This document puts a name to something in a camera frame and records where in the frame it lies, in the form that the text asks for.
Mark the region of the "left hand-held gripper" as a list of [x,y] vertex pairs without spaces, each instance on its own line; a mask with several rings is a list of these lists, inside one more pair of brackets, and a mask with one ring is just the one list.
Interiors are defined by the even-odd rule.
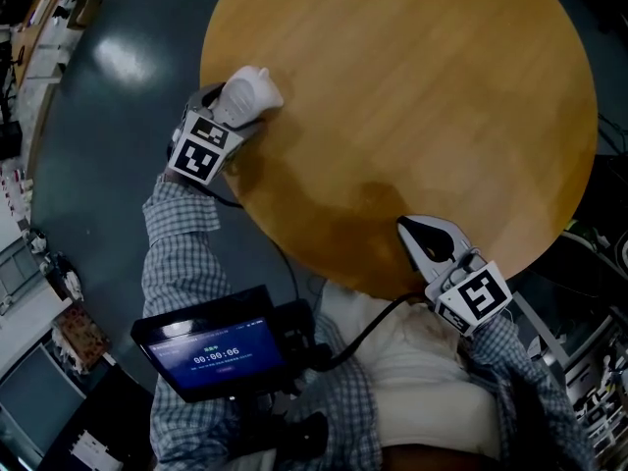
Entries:
[[261,118],[240,126],[220,122],[215,110],[228,100],[223,82],[202,87],[184,107],[168,146],[166,180],[182,186],[207,186],[236,153],[265,127]]

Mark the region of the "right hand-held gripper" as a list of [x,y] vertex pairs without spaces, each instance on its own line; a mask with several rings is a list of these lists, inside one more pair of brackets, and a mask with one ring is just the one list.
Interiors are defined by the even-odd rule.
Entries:
[[497,264],[455,223],[409,215],[398,217],[396,227],[413,270],[426,283],[431,309],[462,336],[487,325],[512,300]]

